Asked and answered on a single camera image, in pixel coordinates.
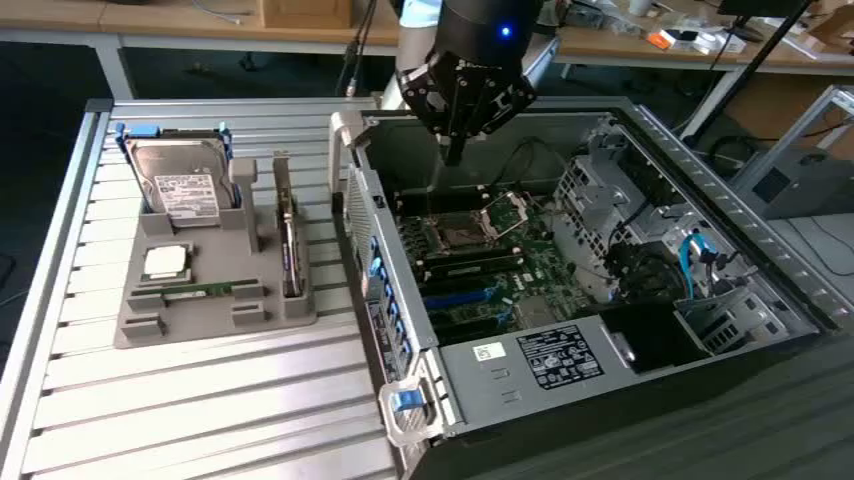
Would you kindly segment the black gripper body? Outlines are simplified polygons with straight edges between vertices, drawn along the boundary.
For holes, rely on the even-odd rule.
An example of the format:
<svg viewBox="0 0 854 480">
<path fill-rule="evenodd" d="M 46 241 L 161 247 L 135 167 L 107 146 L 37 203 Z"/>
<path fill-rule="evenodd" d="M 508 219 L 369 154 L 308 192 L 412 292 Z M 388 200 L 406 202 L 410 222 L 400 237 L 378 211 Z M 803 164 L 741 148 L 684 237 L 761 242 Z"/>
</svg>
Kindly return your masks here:
<svg viewBox="0 0 854 480">
<path fill-rule="evenodd" d="M 516 82 L 532 32 L 532 1 L 444 1 L 426 63 L 430 80 L 452 83 L 470 68 Z"/>
</svg>

